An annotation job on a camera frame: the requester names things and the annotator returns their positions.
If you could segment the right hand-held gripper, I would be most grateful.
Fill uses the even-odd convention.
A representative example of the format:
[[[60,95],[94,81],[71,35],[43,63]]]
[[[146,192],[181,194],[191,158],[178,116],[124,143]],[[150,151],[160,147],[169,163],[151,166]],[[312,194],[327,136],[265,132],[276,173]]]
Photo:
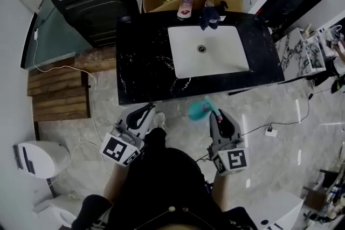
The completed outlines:
[[[226,176],[249,167],[249,152],[238,122],[222,109],[219,109],[219,112],[222,117],[220,121],[214,111],[210,113],[210,137],[213,142],[208,147],[208,154],[218,174]]]

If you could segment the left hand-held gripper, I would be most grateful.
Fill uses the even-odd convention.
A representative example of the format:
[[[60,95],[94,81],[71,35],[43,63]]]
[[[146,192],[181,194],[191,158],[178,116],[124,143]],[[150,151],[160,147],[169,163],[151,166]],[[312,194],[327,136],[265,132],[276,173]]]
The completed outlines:
[[[115,163],[127,167],[139,156],[144,147],[144,138],[153,127],[156,106],[150,102],[141,108],[131,107],[125,109],[114,125],[111,133],[107,133],[100,153]],[[134,129],[135,135],[127,128]]]

